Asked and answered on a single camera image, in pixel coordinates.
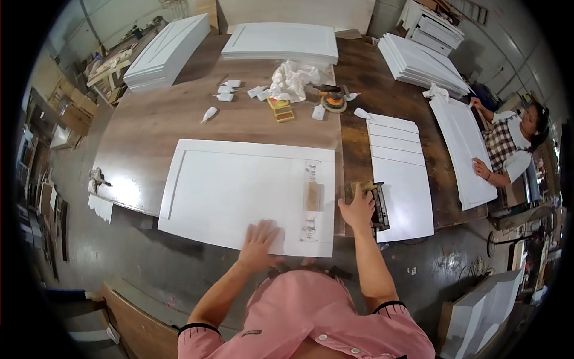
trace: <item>shirt sleeve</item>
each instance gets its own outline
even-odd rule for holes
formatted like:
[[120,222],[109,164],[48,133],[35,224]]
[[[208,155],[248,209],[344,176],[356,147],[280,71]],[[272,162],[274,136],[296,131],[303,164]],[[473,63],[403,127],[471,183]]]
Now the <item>shirt sleeve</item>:
[[509,118],[516,115],[516,113],[512,112],[512,111],[504,111],[501,113],[495,113],[494,116],[492,117],[492,123],[496,123],[502,119],[505,118]]
[[426,336],[425,332],[410,316],[410,313],[403,302],[399,300],[391,300],[383,303],[375,309],[373,314],[385,316],[397,322],[408,332],[413,334],[409,335],[408,342],[405,342],[405,345],[409,348],[411,354],[415,353],[417,358],[435,358],[435,348]]
[[516,181],[530,165],[532,156],[527,151],[516,151],[504,162],[504,169],[508,173],[510,183]]
[[204,323],[187,324],[181,328],[177,337],[177,358],[207,358],[224,343],[219,331],[211,325]]

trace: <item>pink shirt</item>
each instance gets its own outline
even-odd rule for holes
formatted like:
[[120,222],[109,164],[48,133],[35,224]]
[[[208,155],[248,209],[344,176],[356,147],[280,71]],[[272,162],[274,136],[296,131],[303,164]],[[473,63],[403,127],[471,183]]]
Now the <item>pink shirt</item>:
[[209,325],[186,325],[177,340],[178,357],[287,359],[306,337],[356,358],[435,357],[401,302],[358,315],[342,282],[310,271],[264,281],[247,304],[243,331],[228,342]]

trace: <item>white drawer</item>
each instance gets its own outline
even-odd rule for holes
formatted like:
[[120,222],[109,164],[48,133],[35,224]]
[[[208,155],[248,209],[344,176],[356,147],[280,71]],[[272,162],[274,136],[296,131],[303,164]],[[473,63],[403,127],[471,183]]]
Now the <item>white drawer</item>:
[[453,49],[456,49],[463,41],[458,34],[425,15],[421,17],[418,25],[420,26],[420,30],[439,39]]
[[420,28],[415,29],[411,40],[416,41],[419,44],[425,45],[426,47],[435,50],[441,55],[448,56],[451,53],[452,48],[442,41],[430,36],[427,33],[421,31]]

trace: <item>woman in checkered dress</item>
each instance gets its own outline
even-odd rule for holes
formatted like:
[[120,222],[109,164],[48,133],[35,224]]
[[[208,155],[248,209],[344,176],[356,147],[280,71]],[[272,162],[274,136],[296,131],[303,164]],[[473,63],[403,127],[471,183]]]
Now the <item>woman in checkered dress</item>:
[[494,126],[482,132],[492,171],[474,158],[474,172],[493,186],[504,187],[522,175],[530,165],[532,152],[546,140],[548,108],[533,102],[520,115],[512,111],[495,114],[476,97],[471,103]]

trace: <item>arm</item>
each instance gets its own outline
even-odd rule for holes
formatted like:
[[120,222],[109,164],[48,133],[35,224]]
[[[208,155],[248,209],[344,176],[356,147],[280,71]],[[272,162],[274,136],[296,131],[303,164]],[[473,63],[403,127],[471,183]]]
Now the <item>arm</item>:
[[482,113],[482,116],[484,116],[484,119],[490,123],[492,123],[492,120],[494,119],[494,112],[492,112],[491,110],[487,109],[486,107],[484,107],[482,105],[482,102],[480,102],[480,100],[476,97],[471,97],[470,99],[470,103],[478,110],[480,111],[480,113]]
[[510,184],[508,172],[494,173],[488,169],[483,161],[477,158],[472,159],[472,168],[474,169],[474,173],[487,180],[494,187],[504,187]]
[[355,233],[355,252],[361,293],[367,309],[372,312],[380,304],[398,300],[393,277],[389,273],[377,242],[371,233],[371,216],[375,210],[373,193],[363,198],[360,186],[355,188],[355,198],[350,205],[339,199],[341,215]]
[[278,232],[279,228],[274,228],[271,221],[261,221],[257,227],[249,225],[239,259],[199,300],[189,316],[188,324],[205,323],[219,327],[249,276],[282,260],[268,255]]

